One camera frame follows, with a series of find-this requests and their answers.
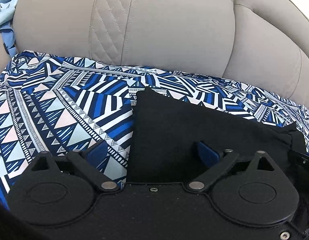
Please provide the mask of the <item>light blue cloth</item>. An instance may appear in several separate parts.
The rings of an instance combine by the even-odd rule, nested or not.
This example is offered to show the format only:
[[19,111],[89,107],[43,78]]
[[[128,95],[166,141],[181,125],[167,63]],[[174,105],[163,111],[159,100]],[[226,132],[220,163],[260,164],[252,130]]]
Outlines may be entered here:
[[17,2],[18,0],[0,0],[0,35],[4,49],[10,57],[14,57],[18,53],[12,28]]

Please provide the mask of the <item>blue white patterned sheet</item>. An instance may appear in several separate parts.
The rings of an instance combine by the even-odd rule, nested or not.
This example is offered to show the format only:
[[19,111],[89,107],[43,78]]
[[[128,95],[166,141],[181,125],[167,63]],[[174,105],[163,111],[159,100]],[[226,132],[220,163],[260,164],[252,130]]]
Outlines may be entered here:
[[65,155],[100,140],[105,152],[91,164],[123,186],[132,107],[145,88],[266,125],[295,123],[309,153],[308,110],[275,93],[218,77],[26,50],[0,73],[0,204],[7,205],[12,185],[39,152]]

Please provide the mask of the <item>beige sofa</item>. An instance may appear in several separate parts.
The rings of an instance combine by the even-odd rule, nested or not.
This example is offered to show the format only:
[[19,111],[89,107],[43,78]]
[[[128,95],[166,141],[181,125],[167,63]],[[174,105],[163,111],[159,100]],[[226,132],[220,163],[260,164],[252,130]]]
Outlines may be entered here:
[[223,77],[309,108],[309,20],[290,0],[18,0],[18,51]]

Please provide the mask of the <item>black pants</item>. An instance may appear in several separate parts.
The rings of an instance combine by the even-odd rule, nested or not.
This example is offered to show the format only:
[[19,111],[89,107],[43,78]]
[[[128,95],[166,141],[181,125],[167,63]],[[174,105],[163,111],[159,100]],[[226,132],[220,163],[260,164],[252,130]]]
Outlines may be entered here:
[[128,156],[130,183],[188,182],[207,170],[196,145],[216,152],[229,148],[240,157],[267,152],[293,184],[309,184],[305,169],[289,163],[289,150],[305,152],[296,124],[269,126],[146,89],[137,93]]

